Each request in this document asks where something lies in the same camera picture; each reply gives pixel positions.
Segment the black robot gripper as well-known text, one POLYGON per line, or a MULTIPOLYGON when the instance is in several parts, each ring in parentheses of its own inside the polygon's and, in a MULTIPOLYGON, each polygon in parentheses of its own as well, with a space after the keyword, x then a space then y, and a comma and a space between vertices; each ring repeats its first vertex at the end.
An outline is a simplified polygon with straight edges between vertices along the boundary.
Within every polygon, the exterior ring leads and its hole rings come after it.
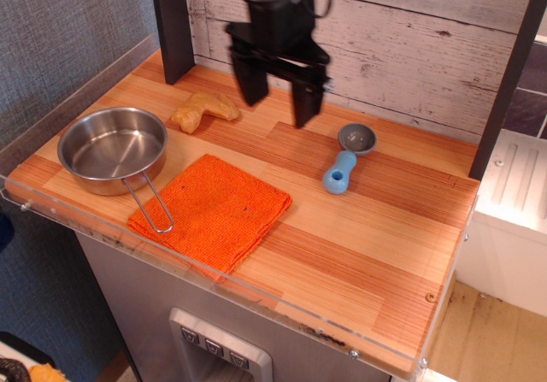
POLYGON ((250 21, 232 22, 232 67, 249 106, 268 94, 270 73, 292 82, 295 127, 321 111, 329 55, 312 39, 315 21, 326 17, 332 0, 244 0, 250 21))

